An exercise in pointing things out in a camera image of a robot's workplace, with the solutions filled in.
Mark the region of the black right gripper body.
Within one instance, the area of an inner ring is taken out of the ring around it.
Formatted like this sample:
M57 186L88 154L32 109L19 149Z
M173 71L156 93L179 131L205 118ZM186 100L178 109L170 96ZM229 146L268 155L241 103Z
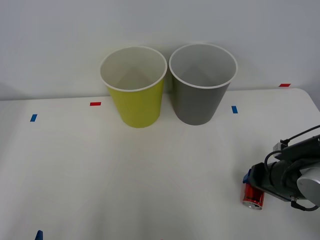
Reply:
M274 162L268 167L269 171L266 171L263 162L253 165L250 169L249 184L284 202L290 202L292 193L281 185L281 178L288 164Z

